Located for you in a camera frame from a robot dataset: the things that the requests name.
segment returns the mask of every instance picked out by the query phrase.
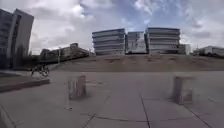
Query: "sky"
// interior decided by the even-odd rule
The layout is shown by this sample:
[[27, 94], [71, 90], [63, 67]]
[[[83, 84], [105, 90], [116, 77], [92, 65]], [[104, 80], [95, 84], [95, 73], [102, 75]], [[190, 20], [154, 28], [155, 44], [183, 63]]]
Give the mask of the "sky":
[[224, 47], [224, 0], [0, 0], [0, 8], [35, 17], [30, 50], [79, 43], [92, 49], [92, 32], [149, 27], [181, 29], [181, 43]]

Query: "curb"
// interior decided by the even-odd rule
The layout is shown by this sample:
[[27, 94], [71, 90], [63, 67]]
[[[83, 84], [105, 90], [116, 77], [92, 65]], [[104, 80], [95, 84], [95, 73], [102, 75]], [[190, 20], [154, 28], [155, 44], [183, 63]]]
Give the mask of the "curb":
[[41, 80], [31, 80], [30, 82], [21, 82], [21, 83], [10, 84], [10, 85], [5, 84], [0, 86], [0, 93], [20, 90], [23, 88], [41, 86], [41, 85], [49, 84], [49, 83], [50, 83], [49, 79], [41, 79]]

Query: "concrete bollard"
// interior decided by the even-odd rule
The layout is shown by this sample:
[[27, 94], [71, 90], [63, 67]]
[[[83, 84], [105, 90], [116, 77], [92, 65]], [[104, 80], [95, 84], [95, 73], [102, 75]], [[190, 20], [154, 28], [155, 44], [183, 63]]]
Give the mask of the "concrete bollard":
[[68, 80], [69, 100], [75, 100], [86, 96], [86, 76], [78, 76], [75, 80]]
[[188, 104], [193, 102], [193, 81], [192, 76], [175, 76], [172, 99], [177, 104]]

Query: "cloud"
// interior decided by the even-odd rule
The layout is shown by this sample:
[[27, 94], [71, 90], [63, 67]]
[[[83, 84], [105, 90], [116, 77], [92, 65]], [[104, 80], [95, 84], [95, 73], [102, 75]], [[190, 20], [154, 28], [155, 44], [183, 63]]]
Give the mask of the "cloud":
[[223, 6], [223, 0], [189, 0], [182, 29], [188, 42], [199, 47], [224, 47]]
[[120, 20], [124, 16], [112, 9], [111, 0], [3, 0], [0, 7], [10, 12], [19, 8], [35, 17], [30, 40], [33, 53], [74, 42], [92, 49], [93, 31], [125, 26]]
[[111, 0], [82, 0], [81, 3], [93, 9], [113, 7], [113, 3]]

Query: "apartment building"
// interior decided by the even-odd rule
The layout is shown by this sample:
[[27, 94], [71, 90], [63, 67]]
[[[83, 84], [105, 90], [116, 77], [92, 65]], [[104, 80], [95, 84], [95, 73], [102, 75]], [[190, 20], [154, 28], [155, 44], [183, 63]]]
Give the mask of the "apartment building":
[[179, 53], [180, 29], [147, 28], [146, 34], [150, 54]]
[[92, 33], [96, 55], [124, 54], [125, 29], [113, 29]]
[[128, 32], [126, 53], [147, 53], [144, 32]]
[[0, 9], [0, 67], [14, 67], [28, 55], [34, 17], [16, 9]]

